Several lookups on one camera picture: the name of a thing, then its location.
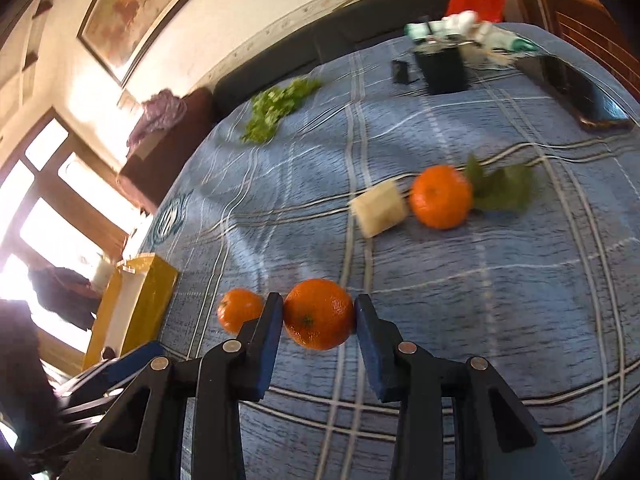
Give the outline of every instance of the cardboard box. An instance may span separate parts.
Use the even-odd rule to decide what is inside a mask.
[[[154,253],[122,261],[104,291],[82,369],[93,366],[110,346],[124,355],[158,336],[178,271]]]

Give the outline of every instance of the green leaf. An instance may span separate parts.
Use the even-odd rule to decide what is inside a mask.
[[[485,175],[473,155],[469,155],[465,176],[474,188],[474,208],[523,212],[534,194],[533,170],[523,164],[506,166]]]
[[[284,88],[274,86],[251,99],[252,116],[242,142],[262,144],[273,139],[280,120],[300,107],[308,95],[321,87],[318,79],[297,78]]]

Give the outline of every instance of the crumpled purple fabric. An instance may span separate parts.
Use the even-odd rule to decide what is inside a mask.
[[[186,103],[165,88],[142,103],[144,112],[127,139],[129,153],[151,132],[172,128],[187,113]]]

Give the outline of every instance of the picture frame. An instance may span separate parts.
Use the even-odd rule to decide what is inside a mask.
[[[189,0],[92,0],[78,40],[124,88],[158,35]]]

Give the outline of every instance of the orange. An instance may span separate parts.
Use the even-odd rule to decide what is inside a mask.
[[[233,288],[218,304],[218,320],[227,332],[237,335],[245,321],[260,317],[262,297],[245,288]]]
[[[415,180],[409,204],[418,220],[435,229],[451,229],[465,221],[473,206],[473,188],[451,166],[431,166]]]
[[[355,327],[353,302],[330,280],[306,280],[284,300],[284,326],[299,345],[328,350],[344,343]]]

